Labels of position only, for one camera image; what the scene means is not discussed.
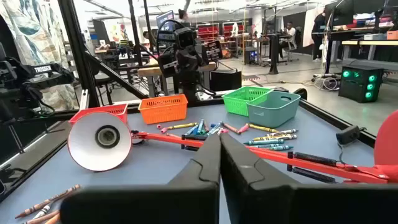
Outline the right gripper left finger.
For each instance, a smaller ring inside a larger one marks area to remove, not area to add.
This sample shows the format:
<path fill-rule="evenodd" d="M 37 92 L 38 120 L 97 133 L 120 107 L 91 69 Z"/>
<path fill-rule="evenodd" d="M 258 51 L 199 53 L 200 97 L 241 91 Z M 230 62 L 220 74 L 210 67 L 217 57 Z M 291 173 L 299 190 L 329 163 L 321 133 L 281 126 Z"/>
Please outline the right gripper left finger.
<path fill-rule="evenodd" d="M 221 140 L 207 138 L 167 184 L 90 188 L 63 200 L 62 223 L 217 223 Z"/>

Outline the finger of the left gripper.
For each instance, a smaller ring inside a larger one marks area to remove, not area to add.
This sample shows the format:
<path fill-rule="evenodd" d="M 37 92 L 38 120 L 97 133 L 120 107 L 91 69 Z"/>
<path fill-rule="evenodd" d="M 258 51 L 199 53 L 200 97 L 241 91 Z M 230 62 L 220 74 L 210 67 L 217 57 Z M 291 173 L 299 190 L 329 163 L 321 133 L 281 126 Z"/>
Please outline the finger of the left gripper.
<path fill-rule="evenodd" d="M 178 61 L 173 54 L 163 54 L 158 57 L 158 65 L 164 77 L 172 77 L 177 74 Z"/>
<path fill-rule="evenodd" d="M 202 59 L 204 62 L 215 62 L 223 58 L 222 48 L 219 40 L 214 40 L 202 46 Z"/>

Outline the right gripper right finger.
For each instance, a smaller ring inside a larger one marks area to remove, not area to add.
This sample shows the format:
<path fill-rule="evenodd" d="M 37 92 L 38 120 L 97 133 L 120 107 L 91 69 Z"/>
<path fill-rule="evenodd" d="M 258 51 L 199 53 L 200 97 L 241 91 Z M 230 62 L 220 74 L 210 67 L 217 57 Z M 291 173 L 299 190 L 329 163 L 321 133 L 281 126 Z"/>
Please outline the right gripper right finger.
<path fill-rule="evenodd" d="M 397 224 L 397 186 L 301 184 L 222 134 L 221 178 L 232 223 Z"/>

